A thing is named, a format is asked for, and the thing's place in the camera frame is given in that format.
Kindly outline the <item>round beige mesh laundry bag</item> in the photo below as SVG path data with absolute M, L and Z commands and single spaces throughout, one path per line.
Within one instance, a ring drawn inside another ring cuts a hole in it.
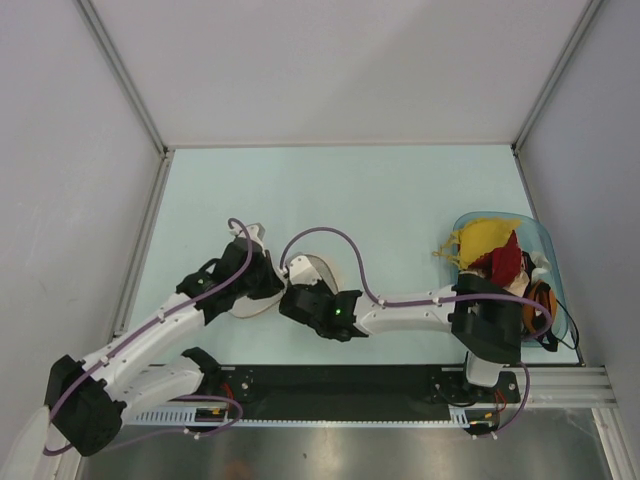
M 266 312 L 277 305 L 284 293 L 293 286 L 325 288 L 336 294 L 343 282 L 340 273 L 335 271 L 330 260 L 315 254 L 298 253 L 285 262 L 278 273 L 285 283 L 285 290 L 265 299 L 250 299 L 244 296 L 234 303 L 229 314 L 238 319 L 248 319 Z

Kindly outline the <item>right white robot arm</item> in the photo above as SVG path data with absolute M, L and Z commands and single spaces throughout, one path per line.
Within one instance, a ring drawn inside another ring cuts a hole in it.
M 502 369 L 521 361 L 523 301 L 472 274 L 406 300 L 372 300 L 360 290 L 334 293 L 319 280 L 312 285 L 290 283 L 279 313 L 339 342 L 397 331 L 450 334 L 466 349 L 463 393 L 484 401 L 496 391 Z

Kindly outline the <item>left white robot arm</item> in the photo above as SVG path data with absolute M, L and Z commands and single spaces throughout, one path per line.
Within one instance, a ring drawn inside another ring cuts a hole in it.
M 207 400 L 223 392 L 220 364 L 199 347 L 158 370 L 148 367 L 238 300 L 272 299 L 283 288 L 262 243 L 236 237 L 221 258 L 186 276 L 142 327 L 81 360 L 65 355 L 53 364 L 45 394 L 53 425 L 70 447 L 91 456 L 146 409 L 183 396 Z

